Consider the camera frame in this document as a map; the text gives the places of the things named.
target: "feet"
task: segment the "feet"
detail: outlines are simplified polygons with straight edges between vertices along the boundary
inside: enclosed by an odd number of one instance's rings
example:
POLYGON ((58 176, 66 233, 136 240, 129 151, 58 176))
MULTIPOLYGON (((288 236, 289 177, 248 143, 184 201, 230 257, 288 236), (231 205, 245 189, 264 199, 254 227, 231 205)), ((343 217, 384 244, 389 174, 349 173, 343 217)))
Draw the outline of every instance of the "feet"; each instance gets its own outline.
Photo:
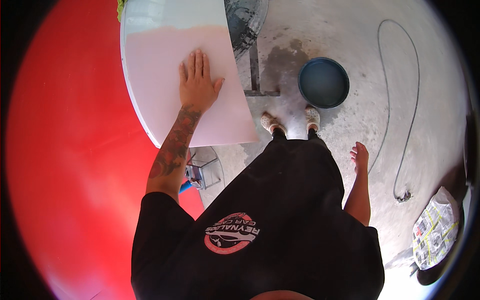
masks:
POLYGON ((267 112, 264 112, 264 114, 260 118, 260 123, 265 129, 268 130, 268 132, 270 132, 270 134, 273 133, 273 129, 280 128, 283 131, 283 133, 287 135, 287 130, 285 129, 285 127, 283 127, 280 123, 278 123, 276 118, 270 116, 267 112))
POLYGON ((320 129, 320 114, 311 106, 305 108, 305 117, 307 119, 307 133, 310 128, 316 132, 320 129))

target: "crumpled newspaper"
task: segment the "crumpled newspaper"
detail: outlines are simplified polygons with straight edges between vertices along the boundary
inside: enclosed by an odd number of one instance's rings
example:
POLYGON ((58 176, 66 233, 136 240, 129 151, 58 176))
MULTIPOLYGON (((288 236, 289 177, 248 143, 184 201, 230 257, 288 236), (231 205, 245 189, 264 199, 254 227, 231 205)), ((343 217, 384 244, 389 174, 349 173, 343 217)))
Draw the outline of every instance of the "crumpled newspaper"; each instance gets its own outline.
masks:
POLYGON ((441 187, 413 226, 413 256, 420 270, 438 264, 450 251, 458 233, 458 205, 441 187))

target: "reynaldo's car care logo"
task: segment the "reynaldo's car care logo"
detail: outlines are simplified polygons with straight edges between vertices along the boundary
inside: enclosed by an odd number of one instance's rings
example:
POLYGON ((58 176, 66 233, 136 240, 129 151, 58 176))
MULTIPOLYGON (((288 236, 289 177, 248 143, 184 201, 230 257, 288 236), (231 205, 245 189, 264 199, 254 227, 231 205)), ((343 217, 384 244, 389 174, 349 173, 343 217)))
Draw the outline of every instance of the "reynaldo's car care logo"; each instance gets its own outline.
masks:
POLYGON ((231 254, 245 248, 257 237, 260 229, 245 213, 226 216, 205 229, 205 246, 218 254, 231 254))

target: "blue object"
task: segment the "blue object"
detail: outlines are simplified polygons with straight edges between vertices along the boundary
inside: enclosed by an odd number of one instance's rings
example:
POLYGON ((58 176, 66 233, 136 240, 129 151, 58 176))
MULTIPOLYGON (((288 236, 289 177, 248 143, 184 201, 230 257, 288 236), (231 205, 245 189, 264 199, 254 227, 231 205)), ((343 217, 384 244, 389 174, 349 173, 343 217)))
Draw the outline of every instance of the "blue object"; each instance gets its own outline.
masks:
POLYGON ((347 72, 338 62, 317 57, 300 69, 299 89, 314 107, 334 108, 347 98, 350 82, 347 72))
POLYGON ((180 192, 179 192, 179 194, 183 193, 186 189, 189 189, 190 187, 192 187, 192 183, 191 183, 190 181, 184 182, 184 183, 180 186, 180 192))

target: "hand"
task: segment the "hand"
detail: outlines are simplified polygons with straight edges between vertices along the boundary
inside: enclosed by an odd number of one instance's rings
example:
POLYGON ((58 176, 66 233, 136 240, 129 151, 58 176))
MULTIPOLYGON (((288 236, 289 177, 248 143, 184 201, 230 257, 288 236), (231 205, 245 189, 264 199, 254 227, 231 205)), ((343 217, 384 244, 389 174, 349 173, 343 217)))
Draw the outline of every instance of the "hand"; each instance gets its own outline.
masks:
POLYGON ((355 174, 358 174, 359 170, 364 172, 368 169, 368 151, 360 142, 356 142, 355 145, 352 147, 353 151, 350 151, 352 156, 350 159, 355 163, 355 174))
POLYGON ((192 106, 201 113, 206 112, 218 97, 225 81, 219 78, 212 84, 208 56, 200 49, 188 57, 188 76, 183 62, 180 64, 180 102, 182 106, 192 106))

